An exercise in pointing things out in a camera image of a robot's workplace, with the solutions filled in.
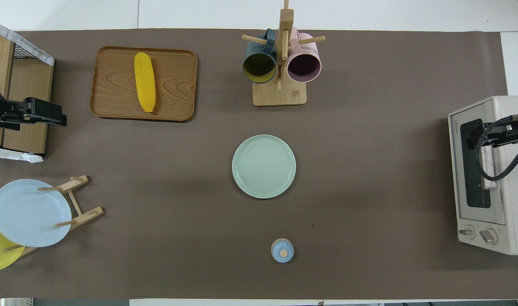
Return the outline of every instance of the light blue plate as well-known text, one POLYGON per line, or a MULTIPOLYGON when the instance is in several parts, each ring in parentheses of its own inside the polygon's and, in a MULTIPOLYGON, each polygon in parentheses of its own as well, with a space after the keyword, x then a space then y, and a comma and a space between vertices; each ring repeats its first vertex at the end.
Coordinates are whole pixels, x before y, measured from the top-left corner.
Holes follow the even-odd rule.
POLYGON ((66 236, 72 212, 68 201, 56 190, 38 191, 51 187, 38 180, 16 180, 0 189, 0 233, 8 240, 29 247, 46 247, 66 236))
POLYGON ((275 240, 270 250, 272 252, 272 257, 274 257, 278 263, 287 263, 294 256, 292 243, 285 238, 275 240))
POLYGON ((294 179, 296 160, 291 148, 272 135, 246 139, 232 158, 238 187, 250 196, 269 199, 283 193, 294 179))

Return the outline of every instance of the pink mug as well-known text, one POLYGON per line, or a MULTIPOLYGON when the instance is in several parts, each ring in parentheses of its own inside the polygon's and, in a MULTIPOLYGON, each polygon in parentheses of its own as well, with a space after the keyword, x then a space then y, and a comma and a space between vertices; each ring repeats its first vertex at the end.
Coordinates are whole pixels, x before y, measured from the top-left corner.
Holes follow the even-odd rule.
POLYGON ((298 44, 299 40, 307 38, 311 38, 311 35, 298 33, 298 30, 293 27, 287 53, 287 74, 293 81, 300 83, 313 81, 321 72, 317 44, 314 42, 298 44))

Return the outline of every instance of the green plate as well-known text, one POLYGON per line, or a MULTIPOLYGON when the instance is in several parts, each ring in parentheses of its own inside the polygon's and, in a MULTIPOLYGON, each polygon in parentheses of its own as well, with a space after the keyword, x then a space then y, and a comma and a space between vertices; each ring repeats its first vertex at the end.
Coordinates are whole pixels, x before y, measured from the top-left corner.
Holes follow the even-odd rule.
POLYGON ((232 174, 240 189, 259 199, 283 193, 294 179, 296 160, 286 142, 272 135, 246 139, 232 158, 232 174))

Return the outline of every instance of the table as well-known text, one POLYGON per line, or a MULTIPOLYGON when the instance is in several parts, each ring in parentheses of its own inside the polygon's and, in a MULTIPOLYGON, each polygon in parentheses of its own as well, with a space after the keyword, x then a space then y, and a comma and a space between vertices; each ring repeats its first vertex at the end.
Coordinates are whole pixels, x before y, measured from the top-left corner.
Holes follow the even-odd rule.
POLYGON ((251 103, 244 31, 23 33, 57 59, 51 100, 68 127, 50 128, 43 163, 0 159, 0 187, 87 174, 80 204, 106 214, 1 271, 0 296, 518 298, 518 256, 456 240, 447 135, 447 113, 506 94, 500 35, 309 33, 327 36, 323 72, 304 106, 280 108, 251 103), (94 55, 105 45, 195 52, 192 120, 92 115, 94 55), (297 159, 292 186, 267 201, 230 173, 236 147, 260 133, 297 159), (288 265, 269 254, 280 237, 297 252, 288 265))

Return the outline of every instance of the black cable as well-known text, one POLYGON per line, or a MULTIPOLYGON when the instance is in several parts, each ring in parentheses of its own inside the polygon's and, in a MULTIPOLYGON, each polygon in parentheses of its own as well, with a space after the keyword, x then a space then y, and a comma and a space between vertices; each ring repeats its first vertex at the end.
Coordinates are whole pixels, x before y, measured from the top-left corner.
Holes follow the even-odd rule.
POLYGON ((506 167, 506 169, 504 169, 503 172, 501 172, 498 176, 489 176, 484 171, 484 169, 482 168, 482 165, 480 163, 480 151, 481 151, 480 148, 482 148, 482 145, 484 144, 487 135, 491 132, 492 129, 494 129, 498 126, 507 125, 510 122, 512 122, 512 116, 501 118, 501 119, 497 120, 496 122, 488 125, 488 127, 484 130, 484 133, 482 133, 482 136, 480 136, 480 139, 478 140, 478 145, 476 147, 476 162, 478 163, 478 169, 480 169, 480 173, 482 174, 482 176, 490 181, 498 181, 498 180, 505 178, 505 176, 507 176, 518 164, 518 153, 517 153, 516 156, 514 157, 514 159, 512 159, 512 162, 506 167))

